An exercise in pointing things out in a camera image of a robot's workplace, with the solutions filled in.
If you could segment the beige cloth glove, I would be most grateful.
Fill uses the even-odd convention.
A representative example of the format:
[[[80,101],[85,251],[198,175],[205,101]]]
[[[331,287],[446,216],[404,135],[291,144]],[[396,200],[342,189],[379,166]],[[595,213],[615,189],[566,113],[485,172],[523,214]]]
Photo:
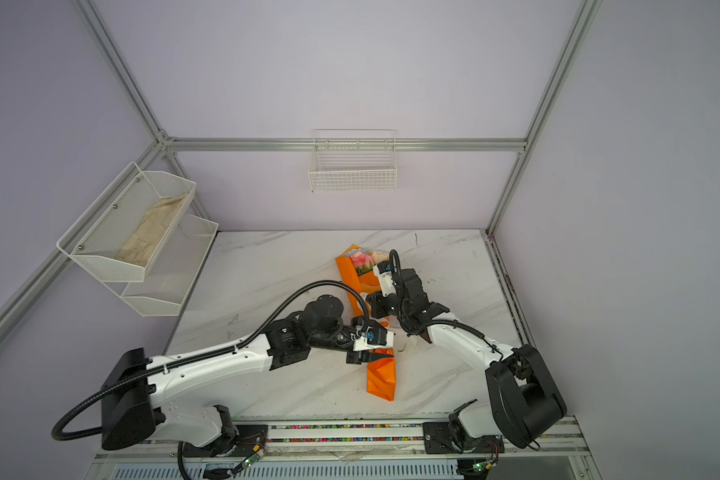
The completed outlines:
[[[146,267],[187,195],[166,197],[148,208],[137,228],[120,247],[116,260]]]

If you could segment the lower white mesh shelf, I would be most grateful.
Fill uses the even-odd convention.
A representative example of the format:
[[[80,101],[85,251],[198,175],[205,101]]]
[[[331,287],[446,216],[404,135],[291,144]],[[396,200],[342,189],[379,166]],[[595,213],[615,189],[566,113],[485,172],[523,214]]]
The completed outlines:
[[[217,223],[185,214],[146,279],[128,283],[120,298],[142,317],[178,316],[217,231]]]

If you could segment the orange wrapping paper sheet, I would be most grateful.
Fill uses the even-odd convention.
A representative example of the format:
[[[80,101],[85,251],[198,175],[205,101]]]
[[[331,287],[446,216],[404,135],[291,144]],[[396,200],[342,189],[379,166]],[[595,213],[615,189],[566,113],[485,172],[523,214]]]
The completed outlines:
[[[358,276],[349,259],[349,256],[355,251],[365,251],[370,253],[376,250],[368,250],[358,245],[352,244],[347,250],[336,258],[336,265],[341,280],[358,292],[363,298],[376,292],[380,292],[380,286],[373,270],[365,275]],[[386,351],[394,354],[393,349],[376,350]],[[395,359],[385,359],[370,363],[366,366],[367,386],[366,391],[383,400],[392,402],[396,391],[396,364]]]

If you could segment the aluminium frame post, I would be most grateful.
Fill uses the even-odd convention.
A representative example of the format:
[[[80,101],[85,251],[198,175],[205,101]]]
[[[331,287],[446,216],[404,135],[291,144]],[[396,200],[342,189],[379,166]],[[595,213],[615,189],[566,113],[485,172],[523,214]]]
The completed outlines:
[[[487,225],[486,234],[489,237],[494,237],[499,229],[509,203],[527,168],[533,151],[538,144],[543,129],[564,87],[576,56],[594,22],[600,5],[601,1],[599,0],[585,0],[581,2],[577,10],[570,32],[563,43],[560,55],[554,65],[550,79],[547,82],[530,123],[525,139],[525,146],[516,156],[515,163],[503,188],[500,199]]]
[[[152,141],[163,144],[166,134],[127,65],[126,59],[106,25],[98,6],[94,1],[90,0],[73,0],[72,5],[89,32],[104,62],[113,73],[129,104],[148,131]]]

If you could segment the cream printed ribbon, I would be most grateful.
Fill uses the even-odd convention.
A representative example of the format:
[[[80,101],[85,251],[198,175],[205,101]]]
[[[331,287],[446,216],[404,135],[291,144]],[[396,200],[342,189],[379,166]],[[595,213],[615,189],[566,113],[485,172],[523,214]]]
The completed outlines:
[[[406,335],[396,335],[393,341],[393,349],[395,352],[404,352],[408,346],[410,338]]]

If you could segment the upper white mesh shelf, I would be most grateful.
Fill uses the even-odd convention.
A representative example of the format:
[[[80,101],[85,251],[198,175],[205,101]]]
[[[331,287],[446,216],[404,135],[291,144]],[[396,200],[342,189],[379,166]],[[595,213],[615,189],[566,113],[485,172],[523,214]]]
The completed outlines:
[[[196,183],[165,172],[129,164],[57,241],[57,249],[102,283],[143,282],[167,239],[194,200]],[[139,225],[146,210],[162,198],[186,194],[157,250],[146,267],[115,259],[120,247]]]

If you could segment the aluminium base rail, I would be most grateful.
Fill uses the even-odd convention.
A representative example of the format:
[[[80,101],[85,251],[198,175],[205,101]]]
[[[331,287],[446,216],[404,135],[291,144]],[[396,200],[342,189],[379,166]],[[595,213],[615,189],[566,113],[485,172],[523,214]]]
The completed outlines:
[[[573,417],[530,447],[488,440],[472,453],[446,448],[431,419],[282,421],[268,426],[255,457],[187,457],[177,446],[146,441],[99,453],[88,479],[599,479],[601,473]]]

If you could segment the white mesh shelf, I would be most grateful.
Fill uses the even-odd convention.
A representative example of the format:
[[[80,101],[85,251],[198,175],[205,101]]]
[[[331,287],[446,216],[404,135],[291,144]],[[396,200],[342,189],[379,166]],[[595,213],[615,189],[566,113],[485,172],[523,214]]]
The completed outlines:
[[[185,214],[146,279],[128,283],[120,298],[142,317],[178,316],[217,231],[217,223]]]
[[[57,249],[102,283],[143,282],[167,239],[194,200],[196,183],[165,172],[129,164],[57,241]],[[120,247],[139,225],[146,210],[162,198],[186,194],[157,250],[146,267],[115,259]]]

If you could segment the aluminium frame post left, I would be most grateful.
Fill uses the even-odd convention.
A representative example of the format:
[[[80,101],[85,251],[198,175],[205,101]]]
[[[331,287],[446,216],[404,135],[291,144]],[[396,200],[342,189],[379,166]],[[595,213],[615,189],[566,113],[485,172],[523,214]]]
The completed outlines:
[[[129,104],[148,131],[152,141],[163,144],[166,134],[127,65],[126,59],[106,25],[98,6],[94,1],[90,0],[73,0],[72,5],[89,32],[104,62],[113,73]]]

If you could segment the aluminium frame crossbar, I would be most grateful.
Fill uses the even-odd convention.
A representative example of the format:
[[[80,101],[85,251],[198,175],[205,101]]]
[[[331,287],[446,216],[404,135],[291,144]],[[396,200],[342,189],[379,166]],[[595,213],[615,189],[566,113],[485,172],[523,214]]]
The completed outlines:
[[[171,152],[308,152],[315,149],[398,152],[522,152],[525,139],[512,138],[173,138],[163,142]]]

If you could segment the aluminium frame post right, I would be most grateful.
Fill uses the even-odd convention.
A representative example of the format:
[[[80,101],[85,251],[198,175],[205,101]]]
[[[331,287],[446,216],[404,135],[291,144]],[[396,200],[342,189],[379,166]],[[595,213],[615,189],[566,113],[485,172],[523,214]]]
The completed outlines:
[[[550,79],[547,82],[530,123],[525,139],[525,146],[516,156],[515,163],[503,188],[500,199],[487,225],[486,234],[489,237],[494,237],[499,229],[509,203],[527,168],[533,151],[538,144],[543,129],[564,87],[576,56],[594,22],[600,5],[601,1],[599,0],[585,0],[581,2],[577,10],[570,32],[563,43],[560,55],[554,65]]]

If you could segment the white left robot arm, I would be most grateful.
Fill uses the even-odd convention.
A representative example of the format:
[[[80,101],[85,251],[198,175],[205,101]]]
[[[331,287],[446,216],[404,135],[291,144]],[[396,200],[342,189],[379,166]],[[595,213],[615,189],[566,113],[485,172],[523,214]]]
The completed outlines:
[[[181,397],[220,381],[273,371],[308,358],[314,349],[343,352],[349,364],[388,357],[393,333],[371,316],[361,301],[352,324],[342,319],[343,304],[322,295],[284,316],[296,299],[319,287],[359,293],[336,280],[318,280],[287,297],[248,336],[173,356],[146,357],[143,349],[123,354],[101,389],[64,414],[52,427],[56,441],[100,436],[104,450],[121,450],[150,439],[176,440],[211,455],[227,453],[239,437],[229,410],[184,405]]]

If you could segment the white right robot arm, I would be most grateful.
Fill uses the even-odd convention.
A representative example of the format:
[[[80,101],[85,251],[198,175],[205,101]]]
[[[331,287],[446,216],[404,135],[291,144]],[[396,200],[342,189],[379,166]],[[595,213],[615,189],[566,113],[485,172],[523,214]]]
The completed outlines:
[[[407,335],[449,351],[485,378],[488,401],[469,400],[449,414],[452,448],[474,451],[493,435],[521,449],[531,447],[567,415],[563,396],[536,348],[500,343],[461,322],[449,308],[429,299],[413,269],[384,261],[373,274],[380,290],[366,301],[374,317],[396,317]]]

